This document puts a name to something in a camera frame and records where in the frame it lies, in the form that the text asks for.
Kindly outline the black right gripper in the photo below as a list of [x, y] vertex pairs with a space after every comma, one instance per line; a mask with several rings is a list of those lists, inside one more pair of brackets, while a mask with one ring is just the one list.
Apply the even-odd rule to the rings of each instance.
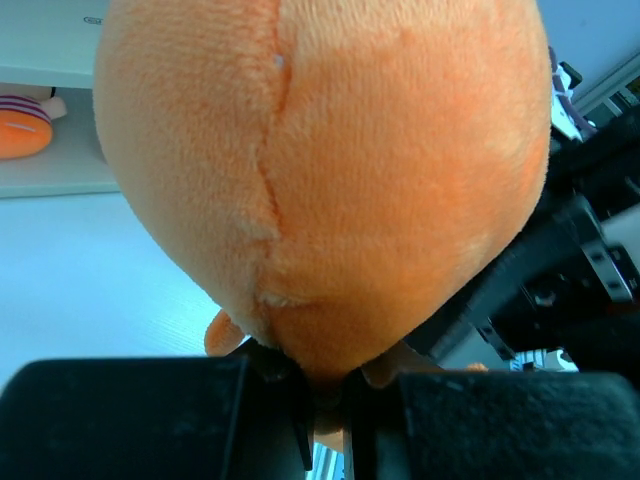
[[495, 362], [549, 368], [561, 350], [580, 371], [630, 373], [639, 365], [639, 268], [606, 240], [589, 203], [541, 216], [407, 338], [444, 363], [471, 338]]

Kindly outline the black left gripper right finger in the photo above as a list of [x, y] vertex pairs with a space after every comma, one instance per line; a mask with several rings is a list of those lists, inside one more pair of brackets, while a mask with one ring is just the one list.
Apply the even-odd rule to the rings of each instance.
[[403, 373], [352, 384], [348, 479], [636, 479], [639, 396], [603, 373]]

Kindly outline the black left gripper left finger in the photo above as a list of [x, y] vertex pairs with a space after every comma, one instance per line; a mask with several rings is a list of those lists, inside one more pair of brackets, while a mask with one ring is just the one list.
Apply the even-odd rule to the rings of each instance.
[[302, 479], [306, 381], [282, 353], [30, 363], [1, 395], [5, 479]]

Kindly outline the orange shark plush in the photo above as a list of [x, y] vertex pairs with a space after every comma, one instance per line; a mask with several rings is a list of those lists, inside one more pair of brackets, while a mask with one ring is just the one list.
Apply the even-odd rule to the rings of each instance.
[[393, 347], [522, 230], [550, 146], [533, 1], [114, 1], [99, 142], [132, 210], [322, 390]]

